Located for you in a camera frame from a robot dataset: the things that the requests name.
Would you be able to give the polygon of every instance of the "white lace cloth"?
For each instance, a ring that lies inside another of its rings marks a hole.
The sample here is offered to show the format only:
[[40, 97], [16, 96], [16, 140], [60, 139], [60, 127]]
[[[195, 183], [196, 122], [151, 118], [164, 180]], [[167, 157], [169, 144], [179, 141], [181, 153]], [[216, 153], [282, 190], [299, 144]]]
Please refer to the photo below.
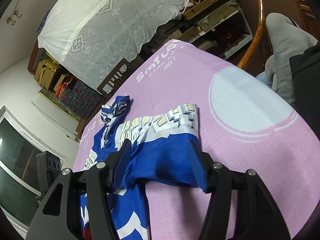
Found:
[[58, 0], [41, 34], [58, 62], [96, 89], [122, 58], [133, 60], [189, 0]]

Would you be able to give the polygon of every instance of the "wooden chair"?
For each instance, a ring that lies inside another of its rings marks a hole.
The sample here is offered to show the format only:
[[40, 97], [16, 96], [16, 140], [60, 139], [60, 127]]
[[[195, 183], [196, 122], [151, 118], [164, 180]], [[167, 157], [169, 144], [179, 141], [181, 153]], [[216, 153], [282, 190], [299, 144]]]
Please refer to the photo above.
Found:
[[254, 38], [247, 50], [247, 52], [244, 54], [242, 59], [238, 63], [238, 67], [245, 70], [249, 64], [249, 61], [252, 57], [252, 55], [255, 53], [257, 47], [260, 44], [261, 38], [265, 32], [265, 26], [266, 26], [266, 14], [265, 14], [265, 8], [264, 8], [264, 0], [258, 0], [259, 4], [259, 23], [257, 31], [254, 35]]
[[[120, 86], [134, 73], [135, 68], [123, 58], [109, 73], [109, 75], [101, 82], [98, 86], [97, 91], [102, 94], [103, 97], [108, 100], [115, 94], [115, 92], [120, 88]], [[105, 92], [104, 88], [108, 85], [111, 88], [109, 93]]]

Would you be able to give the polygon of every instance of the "person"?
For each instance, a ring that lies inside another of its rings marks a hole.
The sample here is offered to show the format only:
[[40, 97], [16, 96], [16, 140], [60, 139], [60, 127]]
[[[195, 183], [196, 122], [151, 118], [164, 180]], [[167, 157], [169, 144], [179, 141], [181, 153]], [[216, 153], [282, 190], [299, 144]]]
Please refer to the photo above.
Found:
[[265, 71], [256, 78], [270, 87], [295, 108], [292, 71], [289, 59], [315, 46], [318, 40], [302, 30], [296, 22], [279, 13], [270, 13], [267, 30], [274, 54], [268, 58]]

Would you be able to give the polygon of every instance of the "pink cloth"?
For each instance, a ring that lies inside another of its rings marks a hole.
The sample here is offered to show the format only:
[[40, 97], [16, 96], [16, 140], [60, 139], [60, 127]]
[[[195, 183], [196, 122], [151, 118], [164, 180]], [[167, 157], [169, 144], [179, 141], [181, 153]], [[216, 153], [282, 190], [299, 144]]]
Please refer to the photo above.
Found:
[[[166, 43], [117, 91], [133, 100], [126, 121], [198, 106], [200, 143], [230, 170], [255, 169], [278, 204], [294, 237], [320, 199], [320, 142], [276, 93], [230, 63], [176, 40]], [[74, 170], [83, 168], [101, 128], [87, 125]], [[199, 188], [146, 184], [152, 239], [197, 239], [210, 195]], [[227, 238], [233, 236], [232, 201]]]

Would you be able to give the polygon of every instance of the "curved wooden armrest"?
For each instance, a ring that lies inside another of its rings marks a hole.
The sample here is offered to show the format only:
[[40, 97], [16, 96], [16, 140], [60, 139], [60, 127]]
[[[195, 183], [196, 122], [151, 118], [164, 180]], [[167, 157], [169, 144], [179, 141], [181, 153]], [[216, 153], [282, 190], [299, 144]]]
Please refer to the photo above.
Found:
[[264, 28], [266, 24], [266, 15], [265, 15], [265, 9], [264, 9], [264, 0], [258, 0], [259, 4], [259, 23], [257, 31], [254, 35], [254, 38], [250, 44], [250, 47], [248, 48], [247, 52], [244, 54], [240, 62], [238, 63], [238, 67], [241, 69], [246, 69], [249, 63], [250, 58], [254, 54], [255, 50], [257, 49], [260, 40], [262, 38], [262, 35], [264, 33]]

